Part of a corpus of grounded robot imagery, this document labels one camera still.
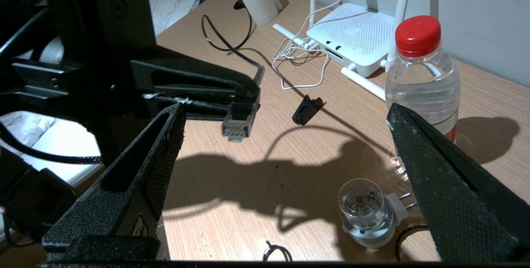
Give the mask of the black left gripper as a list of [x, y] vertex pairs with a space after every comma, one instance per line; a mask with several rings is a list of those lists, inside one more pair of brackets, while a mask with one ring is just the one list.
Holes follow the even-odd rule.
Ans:
[[255, 98], [240, 72], [194, 58], [151, 58], [148, 0], [46, 0], [12, 31], [12, 111], [77, 121], [153, 117], [143, 94]]

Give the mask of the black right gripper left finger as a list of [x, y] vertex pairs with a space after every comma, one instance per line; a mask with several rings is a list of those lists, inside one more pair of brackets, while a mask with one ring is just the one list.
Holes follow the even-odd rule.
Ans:
[[186, 112], [165, 108], [42, 238], [48, 262], [157, 259], [157, 227]]

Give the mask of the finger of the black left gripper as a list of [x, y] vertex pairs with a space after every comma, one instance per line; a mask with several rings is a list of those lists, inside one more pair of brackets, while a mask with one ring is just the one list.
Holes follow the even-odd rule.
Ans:
[[173, 104], [181, 104], [188, 119], [191, 120], [222, 121], [230, 110], [230, 104], [201, 101], [189, 97], [143, 96], [143, 102], [145, 113], [151, 118]]

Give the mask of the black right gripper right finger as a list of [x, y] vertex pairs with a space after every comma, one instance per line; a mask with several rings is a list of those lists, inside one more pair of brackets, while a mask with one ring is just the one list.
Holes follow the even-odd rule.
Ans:
[[390, 106], [396, 155], [444, 262], [529, 262], [529, 205], [413, 110]]

